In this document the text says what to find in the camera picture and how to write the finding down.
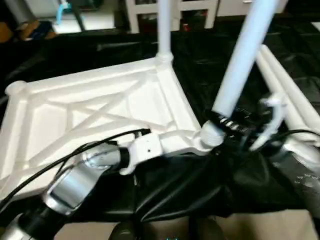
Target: beige surface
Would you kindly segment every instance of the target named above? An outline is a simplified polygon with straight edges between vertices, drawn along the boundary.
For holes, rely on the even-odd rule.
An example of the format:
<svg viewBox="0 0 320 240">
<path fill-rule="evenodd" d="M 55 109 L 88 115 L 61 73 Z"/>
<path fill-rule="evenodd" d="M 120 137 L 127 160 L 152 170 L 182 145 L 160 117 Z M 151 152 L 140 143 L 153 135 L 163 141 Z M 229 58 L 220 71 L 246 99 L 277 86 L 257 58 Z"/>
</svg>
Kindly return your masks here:
<svg viewBox="0 0 320 240">
<path fill-rule="evenodd" d="M 216 218 L 228 240 L 316 240 L 305 210 L 264 214 L 234 214 Z"/>
<path fill-rule="evenodd" d="M 55 240 L 107 240 L 116 223 L 70 223 L 55 236 Z"/>
<path fill-rule="evenodd" d="M 264 214 L 234 214 L 216 218 L 228 240 L 316 240 L 310 216 L 305 210 L 286 210 Z M 107 240 L 115 223 L 72 223 L 55 240 Z M 179 237 L 188 240 L 188 219 L 152 223 L 154 239 Z"/>
<path fill-rule="evenodd" d="M 276 13 L 282 13 L 287 5 L 288 0 L 279 0 Z M 220 0 L 217 16 L 239 16 L 247 15 L 252 3 L 249 0 Z"/>
</svg>

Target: floor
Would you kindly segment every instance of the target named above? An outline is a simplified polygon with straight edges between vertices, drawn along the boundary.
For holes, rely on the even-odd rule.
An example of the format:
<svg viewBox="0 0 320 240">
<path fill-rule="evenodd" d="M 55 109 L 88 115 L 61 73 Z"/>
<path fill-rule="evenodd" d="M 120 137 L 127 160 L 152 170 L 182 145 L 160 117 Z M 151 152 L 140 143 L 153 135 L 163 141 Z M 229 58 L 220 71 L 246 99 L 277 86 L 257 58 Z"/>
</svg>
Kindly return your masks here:
<svg viewBox="0 0 320 240">
<path fill-rule="evenodd" d="M 316 240 L 310 216 L 305 210 L 286 210 L 263 214 L 234 214 L 216 221 L 228 240 Z M 72 223 L 55 240 L 107 240 L 116 223 Z M 177 237 L 188 240 L 187 218 L 153 223 L 156 239 Z"/>
</svg>

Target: white pole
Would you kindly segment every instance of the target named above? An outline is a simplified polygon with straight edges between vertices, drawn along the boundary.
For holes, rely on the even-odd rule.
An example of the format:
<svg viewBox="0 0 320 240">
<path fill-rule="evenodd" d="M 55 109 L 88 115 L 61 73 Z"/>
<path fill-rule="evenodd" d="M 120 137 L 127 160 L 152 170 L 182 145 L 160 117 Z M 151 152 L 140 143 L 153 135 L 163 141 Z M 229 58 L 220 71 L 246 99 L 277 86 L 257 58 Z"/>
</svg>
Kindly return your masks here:
<svg viewBox="0 0 320 240">
<path fill-rule="evenodd" d="M 312 131 L 312 129 L 305 123 L 303 116 L 299 113 L 296 106 L 291 101 L 284 87 L 281 85 L 281 81 L 277 77 L 276 72 L 272 69 L 272 66 L 269 64 L 268 60 L 263 54 L 263 51 L 261 50 L 256 56 L 256 63 L 270 92 L 278 93 L 280 96 L 284 97 L 284 102 L 286 104 L 285 123 L 289 130 L 305 129 Z M 317 146 L 319 145 L 319 138 L 315 135 L 301 133 L 297 134 L 295 137 L 301 141 L 311 142 L 313 145 Z"/>
<path fill-rule="evenodd" d="M 225 72 L 212 111 L 230 117 L 256 60 L 279 0 L 254 0 L 246 17 L 231 60 Z M 201 140 L 211 148 L 224 141 L 224 133 L 207 121 L 201 130 Z"/>
<path fill-rule="evenodd" d="M 158 57 L 167 58 L 171 54 L 170 29 L 171 13 L 170 0 L 158 0 Z"/>
<path fill-rule="evenodd" d="M 260 52 L 273 70 L 276 76 L 274 80 L 278 80 L 283 89 L 285 89 L 285 92 L 302 116 L 306 125 L 314 131 L 320 132 L 319 114 L 306 96 L 266 45 L 262 45 Z"/>
</svg>

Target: black wire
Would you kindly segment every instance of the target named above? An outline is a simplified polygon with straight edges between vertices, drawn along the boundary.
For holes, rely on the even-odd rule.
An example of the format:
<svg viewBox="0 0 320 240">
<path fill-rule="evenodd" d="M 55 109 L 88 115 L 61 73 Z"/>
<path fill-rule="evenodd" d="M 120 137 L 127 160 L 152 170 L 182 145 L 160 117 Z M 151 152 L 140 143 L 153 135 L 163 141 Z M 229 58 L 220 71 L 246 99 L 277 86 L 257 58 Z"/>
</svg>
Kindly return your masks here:
<svg viewBox="0 0 320 240">
<path fill-rule="evenodd" d="M 314 132 L 314 131 L 310 131 L 310 130 L 305 130 L 305 129 L 297 129 L 297 130 L 290 130 L 290 131 L 286 131 L 284 133 L 278 133 L 276 135 L 274 135 L 270 140 L 268 140 L 267 142 L 265 142 L 262 146 L 258 147 L 256 150 L 252 151 L 253 153 L 257 153 L 260 152 L 262 149 L 264 149 L 267 145 L 275 142 L 275 141 L 279 141 L 282 140 L 292 134 L 302 134 L 302 133 L 306 133 L 306 134 L 313 134 L 316 135 L 318 137 L 320 137 L 320 133 Z"/>
<path fill-rule="evenodd" d="M 86 145 L 88 145 L 88 144 L 86 143 L 86 144 L 81 145 L 80 147 L 78 147 L 78 148 L 77 148 L 76 150 L 74 150 L 73 152 L 82 149 L 82 148 L 83 148 L 84 146 L 86 146 Z M 61 164 L 61 166 L 59 167 L 58 171 L 57 171 L 56 174 L 55 174 L 55 177 L 61 172 L 61 170 L 64 168 L 64 166 L 66 165 L 66 163 L 68 162 L 69 159 L 70 159 L 70 158 L 68 158 L 67 160 L 65 160 L 65 161 Z"/>
<path fill-rule="evenodd" d="M 110 136 L 107 137 L 103 140 L 97 141 L 97 142 L 93 142 L 90 145 L 84 146 L 84 147 L 78 147 L 76 150 L 74 150 L 72 153 L 54 161 L 53 163 L 49 164 L 48 166 L 46 166 L 45 168 L 41 169 L 40 171 L 38 171 L 37 173 L 35 173 L 34 175 L 32 175 L 31 177 L 29 177 L 27 180 L 25 180 L 23 183 L 21 183 L 19 186 L 17 186 L 14 190 L 12 190 L 12 192 L 10 192 L 1 202 L 0 202 L 0 213 L 2 212 L 3 208 L 10 202 L 10 200 L 21 190 L 23 189 L 25 186 L 27 186 L 29 183 L 31 183 L 33 180 L 35 180 L 36 178 L 38 178 L 39 176 L 41 176 L 42 174 L 44 174 L 45 172 L 49 171 L 50 169 L 54 168 L 55 166 L 66 162 L 68 159 L 72 158 L 75 155 L 78 155 L 80 153 L 83 153 L 89 149 L 92 149 L 102 143 L 105 143 L 107 141 L 110 141 L 112 139 L 116 139 L 118 137 L 124 136 L 124 135 L 128 135 L 128 134 L 134 134 L 137 132 L 150 132 L 150 129 L 137 129 L 137 130 L 131 130 L 131 131 L 126 131 L 126 132 L 122 132 L 119 134 L 116 134 L 114 136 Z"/>
<path fill-rule="evenodd" d="M 234 167 L 233 171 L 237 172 L 239 169 L 241 169 L 243 166 L 245 166 L 248 162 L 250 162 L 253 159 L 252 157 L 250 157 L 250 155 L 260 153 L 269 144 L 276 142 L 276 141 L 283 140 L 284 138 L 286 138 L 292 134 L 302 134 L 302 133 L 313 134 L 313 135 L 320 137 L 320 133 L 310 131 L 310 130 L 305 130 L 305 129 L 289 130 L 284 133 L 275 134 L 270 140 L 265 142 L 262 146 L 258 147 L 257 149 L 255 149 L 253 151 L 250 151 L 248 153 L 247 159 L 240 162 L 236 167 Z"/>
</svg>

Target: black cable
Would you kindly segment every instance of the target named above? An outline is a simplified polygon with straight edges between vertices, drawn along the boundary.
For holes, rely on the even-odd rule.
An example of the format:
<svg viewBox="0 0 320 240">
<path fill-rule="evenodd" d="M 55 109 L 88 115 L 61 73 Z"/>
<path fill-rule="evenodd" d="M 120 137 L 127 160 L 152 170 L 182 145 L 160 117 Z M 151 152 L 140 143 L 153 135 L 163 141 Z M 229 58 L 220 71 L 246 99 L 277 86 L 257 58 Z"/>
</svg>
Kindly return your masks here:
<svg viewBox="0 0 320 240">
<path fill-rule="evenodd" d="M 74 150 L 74 151 L 77 151 L 77 150 L 80 150 L 80 149 L 82 149 L 84 146 L 86 146 L 86 145 L 88 145 L 87 143 L 86 144 L 83 144 L 83 145 L 81 145 L 80 147 L 78 147 L 76 150 Z M 61 166 L 59 167 L 59 169 L 58 169 L 58 171 L 56 172 L 56 174 L 55 174 L 55 177 L 61 172 L 61 170 L 64 168 L 64 166 L 66 165 L 66 163 L 68 162 L 68 160 L 69 160 L 70 158 L 68 158 L 67 160 L 65 160 L 62 164 L 61 164 Z"/>
<path fill-rule="evenodd" d="M 257 149 L 255 149 L 253 151 L 250 151 L 248 154 L 252 155 L 252 154 L 260 153 L 266 146 L 268 146 L 269 144 L 271 144 L 273 142 L 283 140 L 284 138 L 286 138 L 292 134 L 302 134 L 302 133 L 313 134 L 313 135 L 320 137 L 320 133 L 310 131 L 310 130 L 305 130 L 305 129 L 289 130 L 284 133 L 275 134 L 274 136 L 272 136 L 272 138 L 270 140 L 266 141 L 262 146 L 258 147 Z M 245 161 L 240 162 L 236 167 L 234 167 L 234 169 L 233 169 L 234 172 L 237 172 L 239 169 L 241 169 L 243 166 L 245 166 L 250 160 L 252 160 L 252 158 L 249 157 L 249 155 L 247 156 L 247 159 Z"/>
<path fill-rule="evenodd" d="M 275 142 L 275 141 L 279 141 L 282 140 L 292 134 L 313 134 L 316 135 L 318 137 L 320 137 L 320 133 L 314 132 L 314 131 L 310 131 L 310 130 L 305 130 L 305 129 L 297 129 L 297 130 L 290 130 L 290 131 L 286 131 L 284 133 L 278 133 L 276 135 L 274 135 L 270 140 L 266 141 L 262 146 L 258 147 L 256 150 L 252 151 L 253 153 L 257 153 L 260 152 L 263 148 L 265 148 L 267 145 Z"/>
<path fill-rule="evenodd" d="M 239 150 L 244 151 L 245 149 L 249 148 L 249 141 L 253 139 L 253 137 L 256 137 L 258 133 L 262 132 L 263 126 L 266 123 L 266 119 L 262 119 L 252 125 L 251 127 L 248 127 L 246 135 L 242 138 L 240 145 L 239 145 Z"/>
<path fill-rule="evenodd" d="M 72 158 L 75 155 L 78 155 L 80 153 L 83 153 L 89 149 L 92 149 L 102 143 L 105 143 L 107 141 L 110 141 L 112 139 L 116 139 L 118 137 L 124 136 L 124 135 L 128 135 L 128 134 L 134 134 L 137 132 L 141 132 L 142 135 L 144 133 L 149 133 L 150 129 L 137 129 L 137 130 L 131 130 L 131 131 L 126 131 L 126 132 L 122 132 L 119 134 L 116 134 L 114 136 L 110 136 L 107 137 L 103 140 L 97 141 L 97 142 L 93 142 L 90 145 L 84 146 L 84 147 L 78 147 L 76 150 L 74 150 L 72 153 L 54 161 L 53 163 L 49 164 L 48 166 L 46 166 L 45 168 L 41 169 L 40 171 L 38 171 L 37 173 L 35 173 L 34 175 L 32 175 L 31 177 L 29 177 L 27 180 L 25 180 L 23 183 L 21 183 L 19 186 L 17 186 L 14 190 L 12 190 L 12 192 L 10 192 L 1 202 L 0 202 L 0 213 L 2 212 L 3 208 L 10 202 L 10 200 L 21 190 L 23 189 L 25 186 L 27 186 L 29 183 L 31 183 L 33 180 L 35 180 L 36 178 L 38 178 L 39 176 L 41 176 L 42 174 L 44 174 L 45 172 L 49 171 L 50 169 L 54 168 L 55 166 L 66 162 L 68 159 Z"/>
</svg>

